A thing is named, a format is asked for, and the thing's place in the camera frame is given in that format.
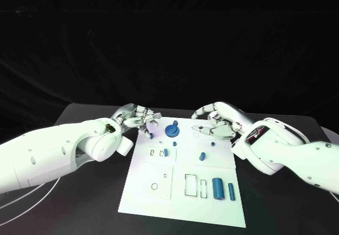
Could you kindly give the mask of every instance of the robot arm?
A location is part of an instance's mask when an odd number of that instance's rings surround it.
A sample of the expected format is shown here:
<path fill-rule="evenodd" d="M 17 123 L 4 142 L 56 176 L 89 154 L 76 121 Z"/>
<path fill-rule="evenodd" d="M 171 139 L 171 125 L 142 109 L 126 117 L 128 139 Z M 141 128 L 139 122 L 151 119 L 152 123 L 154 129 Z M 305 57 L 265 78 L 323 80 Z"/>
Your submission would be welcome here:
<path fill-rule="evenodd" d="M 310 143 L 291 126 L 272 118 L 253 123 L 245 113 L 224 102 L 203 106 L 191 118 L 204 112 L 210 112 L 207 120 L 213 128 L 193 126 L 191 129 L 222 140 L 232 139 L 237 132 L 240 137 L 232 144 L 232 152 L 240 159 L 248 159 L 262 173 L 272 175 L 287 166 L 308 184 L 339 194 L 336 144 Z"/>
<path fill-rule="evenodd" d="M 111 118 L 30 131 L 1 144 L 0 194 L 57 179 L 86 162 L 103 161 L 115 151 L 125 156 L 132 142 L 122 133 L 138 127 L 149 137 L 145 123 L 157 125 L 154 119 L 160 117 L 160 113 L 128 104 Z"/>

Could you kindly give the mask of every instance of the table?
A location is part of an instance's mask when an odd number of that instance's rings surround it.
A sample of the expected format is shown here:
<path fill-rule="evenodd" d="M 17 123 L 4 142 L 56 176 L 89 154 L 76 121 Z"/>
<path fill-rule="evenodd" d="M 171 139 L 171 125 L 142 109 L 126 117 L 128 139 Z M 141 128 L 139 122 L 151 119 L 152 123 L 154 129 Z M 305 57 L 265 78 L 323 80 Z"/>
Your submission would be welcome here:
<path fill-rule="evenodd" d="M 54 125 L 109 117 L 116 106 L 70 104 Z M 191 110 L 152 109 L 164 117 L 190 118 Z M 310 141 L 328 141 L 315 120 L 302 116 L 248 114 L 253 120 L 275 118 L 294 126 Z M 135 143 L 135 128 L 125 133 Z M 0 234 L 206 235 L 339 234 L 339 204 L 330 194 L 305 184 L 284 167 L 272 176 L 246 160 L 236 161 L 246 228 L 118 213 L 132 149 L 100 163 L 86 163 L 60 181 L 40 204 L 0 227 Z M 30 203 L 17 202 L 15 207 Z"/>

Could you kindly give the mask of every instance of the hole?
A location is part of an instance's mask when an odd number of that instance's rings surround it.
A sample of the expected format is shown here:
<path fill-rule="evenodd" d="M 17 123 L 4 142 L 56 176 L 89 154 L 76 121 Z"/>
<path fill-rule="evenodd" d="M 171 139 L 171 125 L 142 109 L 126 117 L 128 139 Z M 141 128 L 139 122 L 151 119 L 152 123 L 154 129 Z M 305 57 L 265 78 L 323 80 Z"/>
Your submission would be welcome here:
<path fill-rule="evenodd" d="M 151 187 L 152 190 L 155 190 L 157 189 L 157 184 L 152 183 L 149 187 Z"/>
<path fill-rule="evenodd" d="M 61 147 L 61 154 L 66 155 L 66 150 L 63 147 Z"/>
<path fill-rule="evenodd" d="M 30 157 L 30 162 L 31 162 L 33 165 L 36 164 L 36 159 L 34 159 L 34 157 Z"/>

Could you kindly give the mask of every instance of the black curtain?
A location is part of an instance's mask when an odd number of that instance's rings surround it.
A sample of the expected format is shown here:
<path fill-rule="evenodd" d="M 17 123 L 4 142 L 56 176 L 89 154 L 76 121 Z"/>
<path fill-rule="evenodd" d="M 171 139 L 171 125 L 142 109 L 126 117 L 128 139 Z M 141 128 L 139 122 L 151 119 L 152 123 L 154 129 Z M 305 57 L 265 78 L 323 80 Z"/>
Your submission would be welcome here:
<path fill-rule="evenodd" d="M 72 102 L 196 109 L 226 101 L 308 115 L 339 132 L 337 13 L 188 12 L 178 3 L 165 9 L 181 11 L 152 13 L 138 5 L 0 13 L 0 127 L 51 125 Z"/>

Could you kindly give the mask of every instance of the white peg board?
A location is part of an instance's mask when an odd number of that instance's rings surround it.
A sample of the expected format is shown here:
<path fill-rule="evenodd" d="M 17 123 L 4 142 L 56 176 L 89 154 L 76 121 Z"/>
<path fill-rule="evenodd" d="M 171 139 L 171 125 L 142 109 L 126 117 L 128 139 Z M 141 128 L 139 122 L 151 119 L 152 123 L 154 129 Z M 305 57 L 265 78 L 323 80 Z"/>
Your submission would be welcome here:
<path fill-rule="evenodd" d="M 170 138 L 164 128 L 174 120 L 180 132 Z M 147 125 L 152 139 L 144 134 L 136 137 L 118 212 L 245 228 L 230 142 L 191 130 L 193 125 L 210 127 L 206 120 L 162 117 L 157 121 L 157 127 Z M 162 149 L 167 157 L 160 156 Z M 196 197 L 184 196 L 184 174 L 196 175 Z M 222 179 L 224 200 L 213 199 L 212 178 Z M 200 188 L 200 180 L 206 180 L 206 188 Z M 229 200 L 227 183 L 233 184 L 235 201 Z"/>

